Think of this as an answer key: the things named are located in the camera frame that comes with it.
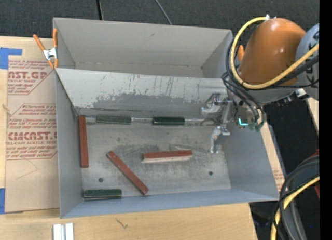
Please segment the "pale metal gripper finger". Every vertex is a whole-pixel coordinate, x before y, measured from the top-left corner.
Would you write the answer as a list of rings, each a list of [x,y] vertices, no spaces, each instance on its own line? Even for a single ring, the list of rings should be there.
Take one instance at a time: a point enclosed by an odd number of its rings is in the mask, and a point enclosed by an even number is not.
[[[226,138],[230,137],[230,132],[226,125],[216,126],[210,137],[210,153],[218,153]]]
[[[200,114],[202,116],[217,116],[224,108],[224,102],[220,93],[212,93],[206,100],[205,105],[201,107]]]

